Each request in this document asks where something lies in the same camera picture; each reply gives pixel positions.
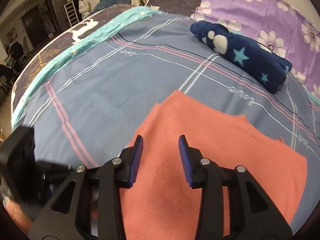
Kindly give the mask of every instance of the metal screw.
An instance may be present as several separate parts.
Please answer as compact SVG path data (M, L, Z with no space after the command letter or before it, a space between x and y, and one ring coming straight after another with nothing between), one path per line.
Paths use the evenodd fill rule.
M206 159L206 158L203 158L200 160L201 164L202 165L208 165L210 163L210 160Z
M242 173L242 172L245 172L246 169L245 169L244 166L238 166L238 167L237 167L237 171Z
M76 167L76 171L77 172L84 172L85 171L85 167L83 165L79 165L78 167Z
M118 164L120 164L122 162L122 160L120 159L120 158L114 158L113 160L112 160L112 163L114 164L114 165L118 165Z

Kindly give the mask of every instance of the orange fabric on floor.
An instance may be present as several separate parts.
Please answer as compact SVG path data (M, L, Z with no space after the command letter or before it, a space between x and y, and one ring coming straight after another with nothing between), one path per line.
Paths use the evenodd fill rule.
M280 140L256 130L245 116L230 116L175 91L155 105L138 128L144 149L133 188L121 189L128 240L194 240L201 190L186 182L179 149L184 134L190 147L219 166L245 166L288 223L305 187L307 161ZM224 212L228 234L228 210Z

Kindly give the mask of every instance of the metal gate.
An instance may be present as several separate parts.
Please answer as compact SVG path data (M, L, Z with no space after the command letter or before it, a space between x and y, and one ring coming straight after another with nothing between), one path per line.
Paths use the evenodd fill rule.
M25 2L24 6L26 8L27 13L31 11L33 8L38 7L44 28L48 35L47 39L53 38L55 34L58 32L58 30L52 18L48 0L28 0L27 2Z

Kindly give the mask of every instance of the bed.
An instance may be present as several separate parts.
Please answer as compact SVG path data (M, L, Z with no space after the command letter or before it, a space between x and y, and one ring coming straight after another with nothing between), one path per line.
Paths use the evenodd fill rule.
M315 213L320 197L320 105L317 103L320 74L315 68L320 39L318 44L315 37L305 38L310 33L304 32L312 29L315 33L316 28L283 0L221 0L220 3L150 0L150 5L153 4L159 5L160 10L130 5L109 7L66 31L39 52L14 85L13 129L19 125L34 127L38 160L73 167L83 164L88 168L117 157L137 134L142 134L150 147L142 159L143 174L147 176L147 158L162 156L164 152L163 158L175 158L177 147L174 139L168 138L178 133L185 134L194 146L210 156L204 147L209 140L205 136L206 123L212 127L214 120L209 115L199 115L185 102L194 100L193 107L199 112L208 108L239 116L243 125L250 124L251 129L285 144L294 153L285 159L270 153L265 162L253 163L255 153L250 153L247 160L235 154L226 156L226 163L226 160L216 161L227 166L245 165L254 171L253 175L261 178L258 181L262 186L269 189L267 193L293 233L299 235L299 230ZM260 18L256 17L259 13L263 14ZM254 18L256 25L250 23ZM276 44L275 53L290 60L294 70L288 73L277 93L267 92L245 71L197 40L190 32L190 25L198 20L218 22L252 39L263 39L266 46L276 38L280 41L279 34L286 32L287 37L281 37L282 42ZM297 44L304 46L303 49L297 49ZM303 64L305 55L310 55L308 66ZM181 112L172 116L175 109ZM193 126L187 127L184 123L201 125L195 132ZM171 150L152 148L160 138L170 143ZM166 159L153 160L158 167L156 172L160 172ZM137 210L141 214L155 207L156 203L150 204L141 198L141 192L154 186L153 181L158 182L160 192L166 192L160 195L164 199L174 199L172 196L179 194L173 186L175 179L184 180L182 167L170 167L175 171L166 177L172 185L170 190L152 176L149 184L143 187L140 183L134 193L122 192L128 239L148 238L145 231L134 230L137 224L132 217ZM279 174L280 183L264 181L271 178L270 173ZM192 239L199 195L193 195L186 188L182 190L190 196L184 204L192 207L193 212L190 217L185 214L185 220L175 226L183 228L179 239ZM180 212L181 206L173 204L174 200L168 202L173 213ZM154 239L175 239L170 234L157 235L161 230L154 226L155 221L162 225L173 219L170 215L163 213L160 218L152 212L148 215L151 219L147 223L154 229ZM140 222L148 218L137 217Z

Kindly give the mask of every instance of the folded orange garment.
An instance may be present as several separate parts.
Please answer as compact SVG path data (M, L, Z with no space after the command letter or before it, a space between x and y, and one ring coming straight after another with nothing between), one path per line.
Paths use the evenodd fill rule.
M244 115L223 114L175 91L154 106L129 146L138 134L144 138L144 149L137 181L133 188L120 191L128 240L194 240L201 189L192 190L186 182L178 149L182 134L190 147L219 166L245 166L288 223L297 211L307 176L305 157L281 140L261 134ZM227 235L226 188L223 192ZM12 216L11 207L7 209ZM26 231L30 223L25 224L18 214L16 222Z

